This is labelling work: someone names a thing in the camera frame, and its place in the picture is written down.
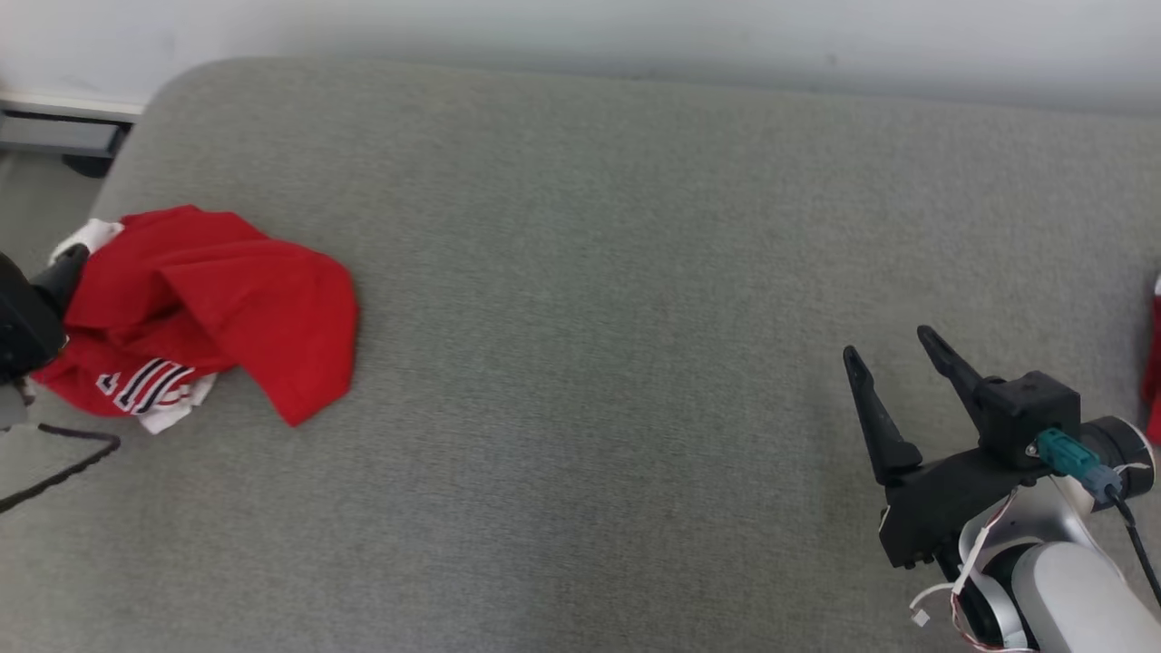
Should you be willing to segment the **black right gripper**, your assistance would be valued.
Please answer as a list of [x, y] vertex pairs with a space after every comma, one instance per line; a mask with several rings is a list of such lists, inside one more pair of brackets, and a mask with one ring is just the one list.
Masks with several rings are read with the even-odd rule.
[[[983, 435], [985, 416], [976, 399], [983, 376], [933, 326], [921, 324], [916, 333], [933, 369], [952, 385], [976, 433]], [[1037, 459], [1029, 467], [1015, 467], [980, 447], [924, 464], [918, 447], [906, 442], [887, 412], [857, 349], [846, 346], [843, 360], [873, 476], [887, 501], [879, 541], [893, 567], [932, 562], [969, 521], [1012, 489], [1044, 476], [1044, 462]]]

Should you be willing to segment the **red jersey with white trim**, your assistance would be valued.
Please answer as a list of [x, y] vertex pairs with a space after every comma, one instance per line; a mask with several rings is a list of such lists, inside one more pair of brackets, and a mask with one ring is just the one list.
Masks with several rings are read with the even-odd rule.
[[359, 304], [327, 254], [192, 204], [87, 220], [51, 260], [75, 245], [91, 257], [63, 315], [68, 340], [33, 378], [82, 412], [158, 435], [239, 368], [296, 426], [351, 388]]

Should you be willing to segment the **red shorts with white stripe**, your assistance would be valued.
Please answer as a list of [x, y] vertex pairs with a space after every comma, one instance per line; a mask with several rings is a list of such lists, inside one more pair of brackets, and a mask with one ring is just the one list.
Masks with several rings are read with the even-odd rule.
[[1149, 408], [1146, 438], [1154, 446], [1161, 447], [1161, 274], [1158, 274], [1154, 285], [1152, 316], [1153, 332], [1141, 395]]

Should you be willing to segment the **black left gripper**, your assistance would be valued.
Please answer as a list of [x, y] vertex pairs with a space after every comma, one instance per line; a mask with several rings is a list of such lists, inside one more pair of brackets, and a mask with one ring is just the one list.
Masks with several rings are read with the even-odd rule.
[[0, 385], [45, 368], [65, 346], [63, 318], [88, 259], [91, 247], [70, 245], [27, 278], [0, 253]]

